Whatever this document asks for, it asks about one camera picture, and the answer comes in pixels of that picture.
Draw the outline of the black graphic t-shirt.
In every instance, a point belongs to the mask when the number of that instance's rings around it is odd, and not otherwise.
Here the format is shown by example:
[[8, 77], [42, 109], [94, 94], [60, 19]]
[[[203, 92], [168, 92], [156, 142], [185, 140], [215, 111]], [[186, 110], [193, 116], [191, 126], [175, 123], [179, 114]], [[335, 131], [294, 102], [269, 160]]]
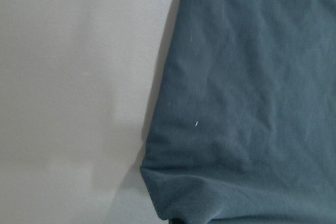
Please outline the black graphic t-shirt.
[[335, 0], [180, 0], [140, 171], [171, 223], [335, 223]]

